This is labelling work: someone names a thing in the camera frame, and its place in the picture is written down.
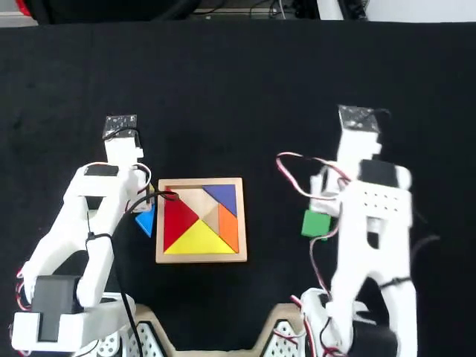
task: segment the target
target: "orange triangle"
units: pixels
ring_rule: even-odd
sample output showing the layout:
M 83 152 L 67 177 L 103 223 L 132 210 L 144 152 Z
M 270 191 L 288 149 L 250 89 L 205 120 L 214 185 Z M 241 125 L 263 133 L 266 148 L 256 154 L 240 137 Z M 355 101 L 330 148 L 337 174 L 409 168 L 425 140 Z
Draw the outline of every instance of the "orange triangle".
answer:
M 238 219 L 225 208 L 219 205 L 219 235 L 235 253 L 239 253 L 238 243 Z

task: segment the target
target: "beige triangle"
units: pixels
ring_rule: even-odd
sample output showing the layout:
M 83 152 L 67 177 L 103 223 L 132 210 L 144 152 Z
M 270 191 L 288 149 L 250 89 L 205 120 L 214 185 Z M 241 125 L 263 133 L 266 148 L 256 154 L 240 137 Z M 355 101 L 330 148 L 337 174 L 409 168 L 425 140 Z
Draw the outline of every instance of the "beige triangle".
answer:
M 218 202 L 202 188 L 179 188 L 173 191 L 177 192 L 180 200 L 201 219 L 215 207 L 218 207 Z
M 202 220 L 211 228 L 216 234 L 220 234 L 220 224 L 219 224 L 219 205 L 216 205 L 207 215 L 205 215 Z

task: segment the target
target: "red triangle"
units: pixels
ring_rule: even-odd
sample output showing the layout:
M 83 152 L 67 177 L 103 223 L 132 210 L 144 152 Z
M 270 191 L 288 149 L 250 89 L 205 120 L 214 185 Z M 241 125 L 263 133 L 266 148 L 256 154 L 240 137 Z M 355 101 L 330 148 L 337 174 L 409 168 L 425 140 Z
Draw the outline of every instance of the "red triangle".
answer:
M 164 251 L 166 251 L 199 217 L 180 199 L 165 201 Z

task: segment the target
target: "purple triangle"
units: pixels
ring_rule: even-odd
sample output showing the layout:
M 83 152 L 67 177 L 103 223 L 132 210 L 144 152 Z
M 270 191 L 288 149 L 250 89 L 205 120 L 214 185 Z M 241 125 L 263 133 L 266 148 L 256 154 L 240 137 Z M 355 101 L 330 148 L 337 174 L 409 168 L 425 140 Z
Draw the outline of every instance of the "purple triangle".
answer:
M 203 186 L 203 189 L 235 217 L 237 216 L 237 195 L 234 184 L 209 184 Z

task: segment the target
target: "tangram puzzle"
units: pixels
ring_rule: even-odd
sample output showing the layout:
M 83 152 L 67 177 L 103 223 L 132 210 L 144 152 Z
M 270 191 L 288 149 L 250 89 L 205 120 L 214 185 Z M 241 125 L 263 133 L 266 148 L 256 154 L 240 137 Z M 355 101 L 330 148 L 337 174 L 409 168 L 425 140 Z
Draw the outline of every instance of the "tangram puzzle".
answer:
M 158 189 L 180 199 L 157 202 L 157 263 L 246 261 L 242 179 L 160 180 Z

